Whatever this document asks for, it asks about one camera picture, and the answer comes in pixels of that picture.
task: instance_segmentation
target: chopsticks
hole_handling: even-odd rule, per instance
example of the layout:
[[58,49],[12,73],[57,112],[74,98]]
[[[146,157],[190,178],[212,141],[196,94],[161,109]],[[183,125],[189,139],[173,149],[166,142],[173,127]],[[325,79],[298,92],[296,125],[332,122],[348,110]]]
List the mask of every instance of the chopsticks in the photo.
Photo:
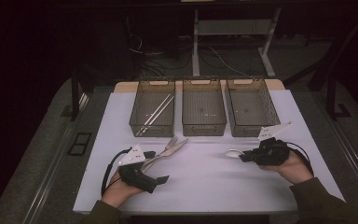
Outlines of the chopsticks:
[[167,95],[167,97],[165,97],[164,101],[162,101],[162,103],[157,107],[157,109],[155,110],[155,112],[153,112],[153,114],[150,116],[150,118],[145,122],[145,124],[141,127],[141,129],[138,131],[138,133],[136,133],[135,136],[137,137],[141,137],[142,135],[144,135],[144,133],[147,131],[147,129],[149,129],[149,127],[145,127],[145,126],[150,126],[153,124],[153,122],[158,118],[158,116],[162,113],[162,111],[164,111],[164,109],[170,104],[170,102],[173,100],[174,96],[170,98],[170,94]]

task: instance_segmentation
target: white surface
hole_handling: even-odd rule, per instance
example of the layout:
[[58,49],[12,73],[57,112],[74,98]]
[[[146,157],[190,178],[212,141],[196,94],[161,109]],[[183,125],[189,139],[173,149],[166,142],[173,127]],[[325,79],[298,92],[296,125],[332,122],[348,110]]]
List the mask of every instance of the white surface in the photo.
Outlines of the white surface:
[[[271,91],[281,123],[293,126],[278,138],[303,147],[310,156],[316,176],[327,190],[343,199],[316,147],[290,91]],[[143,151],[164,149],[170,138],[135,138],[129,125],[135,93],[112,93],[103,115],[89,163],[76,198],[74,211],[88,213],[96,200],[107,164],[121,150],[141,144]],[[175,134],[183,140],[182,94],[176,93]],[[169,158],[156,162],[147,172],[151,177],[169,175],[168,182],[153,194],[141,193],[120,209],[127,215],[171,213],[271,214],[296,211],[290,184],[274,172],[260,170],[225,156],[231,148],[258,147],[256,138],[234,138],[229,123],[222,137],[190,137],[188,143]]]
[[292,126],[292,123],[282,123],[274,126],[261,127],[260,134],[258,135],[258,141],[264,141],[266,139],[275,137],[276,135],[282,133],[284,130]]

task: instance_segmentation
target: sleeve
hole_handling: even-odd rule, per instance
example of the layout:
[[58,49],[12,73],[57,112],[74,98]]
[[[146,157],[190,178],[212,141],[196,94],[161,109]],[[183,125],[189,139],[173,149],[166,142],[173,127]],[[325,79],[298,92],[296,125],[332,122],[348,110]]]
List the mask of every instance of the sleeve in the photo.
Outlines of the sleeve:
[[312,223],[312,220],[358,223],[358,216],[354,209],[339,198],[330,195],[316,177],[293,185],[290,190],[296,199],[300,223]]
[[107,203],[97,201],[88,216],[80,223],[82,224],[116,224],[121,212]]

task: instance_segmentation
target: finger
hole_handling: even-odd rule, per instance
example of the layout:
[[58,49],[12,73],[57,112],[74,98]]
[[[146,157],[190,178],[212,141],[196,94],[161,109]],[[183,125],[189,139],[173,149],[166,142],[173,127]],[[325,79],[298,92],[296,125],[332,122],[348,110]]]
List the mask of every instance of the finger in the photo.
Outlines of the finger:
[[262,170],[267,170],[267,171],[277,171],[278,170],[278,166],[259,165],[258,167]]

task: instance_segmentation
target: rectangular container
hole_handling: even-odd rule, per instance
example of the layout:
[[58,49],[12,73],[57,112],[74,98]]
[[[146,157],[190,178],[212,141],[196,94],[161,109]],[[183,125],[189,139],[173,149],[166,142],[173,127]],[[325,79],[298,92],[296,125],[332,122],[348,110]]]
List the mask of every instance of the rectangular container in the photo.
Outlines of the rectangular container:
[[261,127],[280,124],[266,82],[261,77],[230,77],[227,112],[233,137],[258,137]]
[[[161,103],[164,99],[167,99],[166,103],[168,103],[174,96],[175,80],[173,77],[142,78],[138,84],[130,119],[133,135],[135,137],[173,137],[174,98],[164,109],[165,104]],[[145,125],[148,120],[153,120],[150,117],[160,105],[162,112],[151,125]]]
[[182,109],[184,136],[224,134],[227,119],[218,77],[186,77]]

